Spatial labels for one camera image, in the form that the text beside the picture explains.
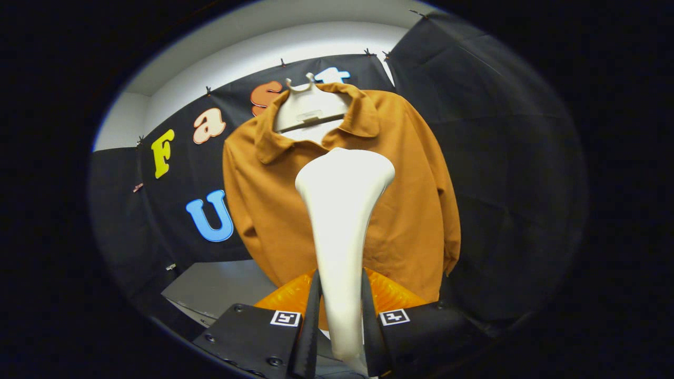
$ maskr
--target letter u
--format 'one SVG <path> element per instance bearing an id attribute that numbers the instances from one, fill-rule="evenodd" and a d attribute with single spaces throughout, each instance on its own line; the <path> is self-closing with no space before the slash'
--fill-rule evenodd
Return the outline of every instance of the letter u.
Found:
<path id="1" fill-rule="evenodd" d="M 224 206 L 224 191 L 219 189 L 213 191 L 206 196 L 206 199 L 209 203 L 213 204 L 215 211 L 218 214 L 218 218 L 222 223 L 221 228 L 218 230 L 213 229 L 208 220 L 206 220 L 206 215 L 204 214 L 204 202 L 200 199 L 190 201 L 185 209 L 192 215 L 194 220 L 194 225 L 197 226 L 197 230 L 202 234 L 203 238 L 206 238 L 211 242 L 222 242 L 225 239 L 228 239 L 234 233 L 234 225 L 232 224 L 232 218 L 227 212 L 227 208 Z"/>

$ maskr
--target orange letter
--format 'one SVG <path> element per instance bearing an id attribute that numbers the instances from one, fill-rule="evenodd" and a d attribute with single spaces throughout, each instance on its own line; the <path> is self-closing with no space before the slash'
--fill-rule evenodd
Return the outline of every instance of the orange letter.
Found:
<path id="1" fill-rule="evenodd" d="M 267 106 L 281 93 L 283 85 L 272 80 L 269 83 L 262 84 L 257 86 L 253 92 L 251 92 L 251 103 L 253 103 L 253 116 L 257 116 L 262 113 Z"/>
<path id="2" fill-rule="evenodd" d="M 194 127 L 197 129 L 194 131 L 192 140 L 197 145 L 208 141 L 208 138 L 219 136 L 225 127 L 220 109 L 211 108 L 203 112 L 194 120 Z"/>
<path id="3" fill-rule="evenodd" d="M 166 163 L 164 158 L 169 159 L 171 157 L 171 145 L 169 145 L 169 141 L 173 141 L 173 137 L 175 137 L 175 133 L 173 129 L 169 129 L 151 145 L 154 152 L 154 166 L 156 167 L 154 177 L 157 179 L 169 171 L 169 164 Z"/>

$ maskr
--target white hanger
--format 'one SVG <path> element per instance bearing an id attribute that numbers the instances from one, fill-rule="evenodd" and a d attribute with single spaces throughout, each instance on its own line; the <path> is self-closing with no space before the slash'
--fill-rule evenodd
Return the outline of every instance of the white hanger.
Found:
<path id="1" fill-rule="evenodd" d="M 307 74 L 307 78 L 309 83 L 296 87 L 290 86 L 290 79 L 286 79 L 290 94 L 276 114 L 275 132 L 282 133 L 342 119 L 348 112 L 351 103 L 349 95 L 321 91 L 311 72 Z"/>

